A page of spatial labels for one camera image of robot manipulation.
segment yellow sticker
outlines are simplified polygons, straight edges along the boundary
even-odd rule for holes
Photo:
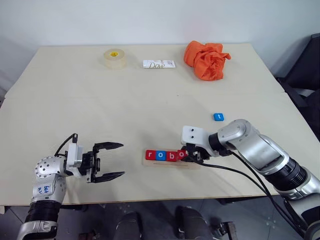
[[[111,57],[116,57],[116,56],[118,56],[119,55],[119,53],[117,52],[117,51],[112,51],[112,52],[110,52],[110,56]]]

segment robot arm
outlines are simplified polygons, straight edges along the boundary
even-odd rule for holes
[[[260,134],[247,120],[235,120],[217,133],[184,126],[181,143],[188,151],[186,160],[192,162],[228,156],[231,151],[237,150],[241,158],[285,198],[288,203],[286,208],[304,231],[320,221],[319,179],[300,166],[273,140]]]
[[[125,173],[121,171],[96,176],[100,171],[100,159],[97,158],[99,150],[116,149],[122,147],[122,144],[96,143],[92,151],[83,153],[83,147],[77,145],[78,135],[74,133],[68,139],[71,138],[72,143],[65,154],[59,154],[59,148],[55,156],[45,157],[36,164],[30,209],[24,224],[20,227],[17,240],[54,239],[58,229],[58,213],[67,191],[66,177],[85,176],[87,183],[101,183]]]

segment white wall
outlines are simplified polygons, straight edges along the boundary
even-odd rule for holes
[[[1,0],[0,95],[43,45],[250,42],[283,76],[319,12],[320,0]]]

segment black cable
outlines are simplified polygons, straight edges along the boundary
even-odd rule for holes
[[[272,202],[273,206],[275,207],[275,209],[278,211],[278,213],[281,215],[281,217],[283,217],[283,219],[303,238],[304,237],[304,233],[299,229],[299,226],[297,226],[297,224],[292,220],[292,218],[282,209],[282,207],[280,207],[274,200],[274,198],[272,197],[271,193],[269,192],[267,186],[265,185],[265,183],[262,181],[262,179],[258,176],[258,174],[253,170],[253,168],[246,163],[238,154],[236,154],[235,152],[231,152],[232,155],[234,155],[237,159],[239,159],[252,173],[253,175],[258,179],[258,181],[261,183],[262,187],[265,190],[265,194],[266,196],[270,199],[270,201]]]
[[[266,191],[259,185],[259,183],[257,183],[252,177],[250,177],[249,175],[245,174],[242,171],[238,171],[236,169],[229,168],[229,167],[226,167],[226,166],[212,165],[212,164],[206,164],[206,163],[200,163],[200,162],[196,162],[196,163],[201,165],[201,166],[205,166],[205,167],[216,168],[216,169],[224,169],[224,170],[228,170],[228,171],[231,171],[231,172],[235,172],[235,173],[241,174],[241,175],[245,176],[246,178],[250,179],[258,188],[261,189],[262,192],[267,194]]]
[[[74,133],[71,135],[71,136],[69,136],[66,140],[64,140],[64,142],[59,146],[59,148],[57,149],[57,151],[55,152],[55,154],[54,154],[54,156],[55,157],[58,157],[59,155],[59,152],[60,152],[60,150],[64,147],[64,145],[70,140],[70,139],[72,139],[73,137],[74,137]]]
[[[266,195],[268,198],[271,198],[271,202],[274,205],[275,209],[279,212],[279,214],[283,217],[283,219],[301,236],[303,237],[303,232],[301,232],[299,230],[299,228],[293,223],[291,222],[291,218],[287,215],[287,213],[274,201],[274,199],[272,198],[269,190],[267,189],[267,187],[265,187],[266,189],[263,189],[263,187],[261,187],[255,180],[253,180],[249,175],[245,174],[242,171],[233,169],[233,168],[229,168],[229,167],[225,167],[225,166],[220,166],[220,165],[212,165],[212,164],[206,164],[206,163],[201,163],[201,162],[196,162],[199,165],[205,166],[205,167],[210,167],[210,168],[217,168],[217,169],[223,169],[223,170],[228,170],[231,172],[235,172],[238,174],[241,174],[243,176],[245,176],[246,178],[250,179],[257,187],[259,187]]]

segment red letter block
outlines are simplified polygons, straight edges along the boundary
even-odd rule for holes
[[[177,152],[176,151],[167,151],[166,152],[166,161],[176,162],[177,161]]]
[[[186,150],[178,150],[177,155],[178,155],[178,156],[177,156],[177,159],[178,159],[178,160],[181,160],[181,159],[183,159],[184,157],[188,156]]]
[[[156,150],[147,150],[147,151],[145,151],[145,159],[147,159],[147,160],[156,160]]]

